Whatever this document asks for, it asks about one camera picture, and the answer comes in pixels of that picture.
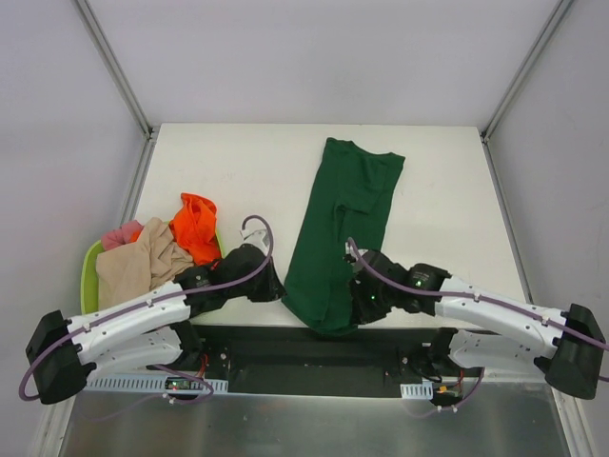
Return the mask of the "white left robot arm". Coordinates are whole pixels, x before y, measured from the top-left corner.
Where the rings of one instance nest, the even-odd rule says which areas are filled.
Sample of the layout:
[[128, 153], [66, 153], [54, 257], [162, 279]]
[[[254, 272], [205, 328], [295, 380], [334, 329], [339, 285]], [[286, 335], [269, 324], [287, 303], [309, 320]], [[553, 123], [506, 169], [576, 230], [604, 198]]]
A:
[[79, 393], [88, 381], [125, 368], [174, 364], [193, 369], [202, 350], [191, 319], [232, 299], [268, 303], [284, 293], [272, 250], [243, 243], [227, 257], [188, 268], [120, 305], [71, 318], [51, 311], [26, 346], [29, 368], [18, 395], [53, 405]]

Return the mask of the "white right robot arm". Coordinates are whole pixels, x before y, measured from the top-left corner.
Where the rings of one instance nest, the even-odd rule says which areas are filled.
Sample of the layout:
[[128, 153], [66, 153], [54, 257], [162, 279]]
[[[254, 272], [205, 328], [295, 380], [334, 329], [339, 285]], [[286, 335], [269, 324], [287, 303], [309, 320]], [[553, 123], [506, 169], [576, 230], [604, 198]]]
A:
[[408, 355], [429, 382], [456, 369], [498, 368], [542, 375], [552, 388], [582, 400], [597, 394], [608, 344], [593, 312], [521, 303], [464, 282], [447, 270], [418, 263], [404, 268], [373, 249], [345, 247], [354, 325], [371, 324], [394, 309], [453, 319], [467, 329], [440, 328], [432, 342]]

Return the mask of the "dark green t-shirt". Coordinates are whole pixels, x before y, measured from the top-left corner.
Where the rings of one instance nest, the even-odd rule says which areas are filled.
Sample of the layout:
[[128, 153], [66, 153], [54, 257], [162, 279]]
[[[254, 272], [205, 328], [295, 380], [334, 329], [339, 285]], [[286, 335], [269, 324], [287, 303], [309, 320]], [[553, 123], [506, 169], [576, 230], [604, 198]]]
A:
[[309, 328], [323, 335], [357, 328], [351, 323], [345, 243], [352, 238], [361, 248], [382, 247], [404, 161], [393, 152], [374, 154], [352, 141], [326, 140], [282, 299]]

